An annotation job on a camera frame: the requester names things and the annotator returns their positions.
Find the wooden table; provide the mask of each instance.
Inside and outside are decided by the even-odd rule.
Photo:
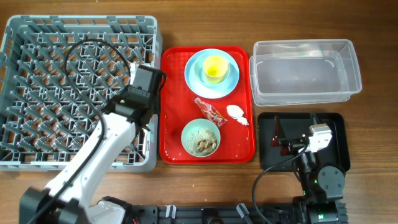
[[[0,1],[0,30],[15,14],[149,14],[157,18],[164,50],[183,45],[239,45],[249,55],[258,40],[349,39],[363,90],[344,103],[263,111],[327,111],[343,115],[351,157],[343,201],[351,223],[398,221],[398,2],[397,1]],[[247,164],[170,166],[158,160],[145,174],[107,174],[93,203],[111,195],[132,204],[214,205],[251,203],[261,172],[259,155]],[[0,223],[17,223],[19,199],[42,189],[56,172],[0,173]],[[259,202],[290,202],[302,194],[293,173],[264,177]]]

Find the red tray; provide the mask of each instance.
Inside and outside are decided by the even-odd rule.
[[[212,104],[228,122],[220,127],[221,144],[217,151],[208,157],[194,157],[182,146],[182,129],[191,120],[205,117],[193,101],[196,94],[185,83],[184,68],[193,54],[210,48],[223,50],[235,59],[239,67],[239,82],[230,94],[222,98],[210,100],[200,97]],[[159,126],[159,154],[162,159],[170,164],[232,164],[249,161],[256,151],[256,145],[247,53],[235,46],[172,47],[162,56],[162,70],[167,74],[161,94]],[[242,108],[249,126],[243,126],[229,117],[226,111],[228,105]]]

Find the plate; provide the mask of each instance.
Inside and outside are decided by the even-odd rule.
[[[195,73],[195,64],[202,55],[219,55],[228,61],[230,71],[226,80],[217,85],[206,85],[199,80]],[[196,72],[200,72],[200,70],[203,71],[203,68],[198,69],[197,66]],[[185,82],[192,92],[204,98],[217,99],[230,94],[235,89],[239,81],[239,67],[228,53],[217,49],[206,49],[197,52],[188,60],[184,75]]]

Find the yellow cup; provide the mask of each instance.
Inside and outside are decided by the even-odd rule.
[[[228,70],[228,62],[218,55],[212,55],[203,62],[203,70],[205,71],[206,81],[214,85],[224,78]]]

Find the white crumpled tissue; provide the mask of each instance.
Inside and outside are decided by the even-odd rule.
[[[243,125],[249,125],[248,120],[243,117],[243,110],[236,105],[229,105],[226,107],[226,111],[228,115],[230,115],[233,119],[237,120],[239,123]]]

